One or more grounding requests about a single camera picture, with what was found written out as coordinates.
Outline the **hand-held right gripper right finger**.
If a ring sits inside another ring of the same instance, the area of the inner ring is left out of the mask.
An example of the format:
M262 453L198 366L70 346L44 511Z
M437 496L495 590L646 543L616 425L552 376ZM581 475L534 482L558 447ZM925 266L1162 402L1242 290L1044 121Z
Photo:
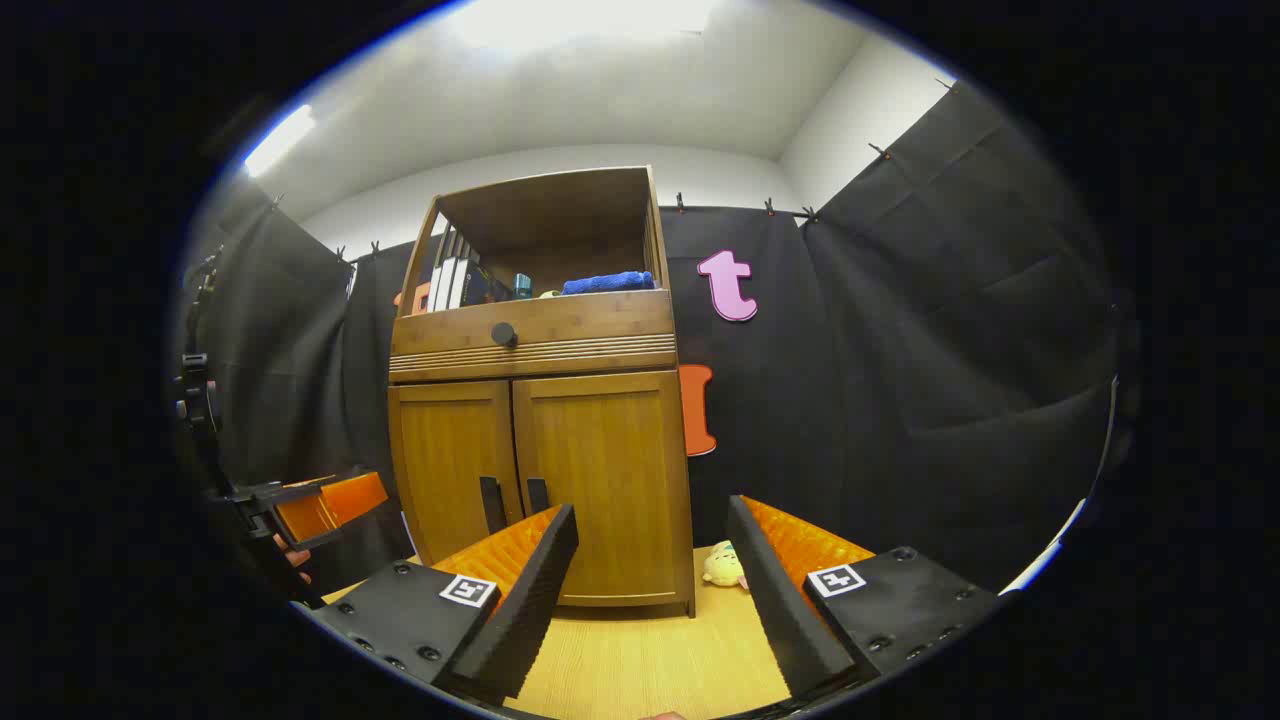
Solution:
M726 528L797 701L904 674L1004 605L910 546L873 553L744 495L730 498Z

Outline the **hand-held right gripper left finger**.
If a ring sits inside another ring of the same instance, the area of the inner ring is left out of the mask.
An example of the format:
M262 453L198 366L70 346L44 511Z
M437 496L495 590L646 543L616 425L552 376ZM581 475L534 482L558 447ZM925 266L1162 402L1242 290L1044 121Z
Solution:
M433 566L396 561L306 615L416 685L498 705L521 692L577 547L573 505L556 505Z

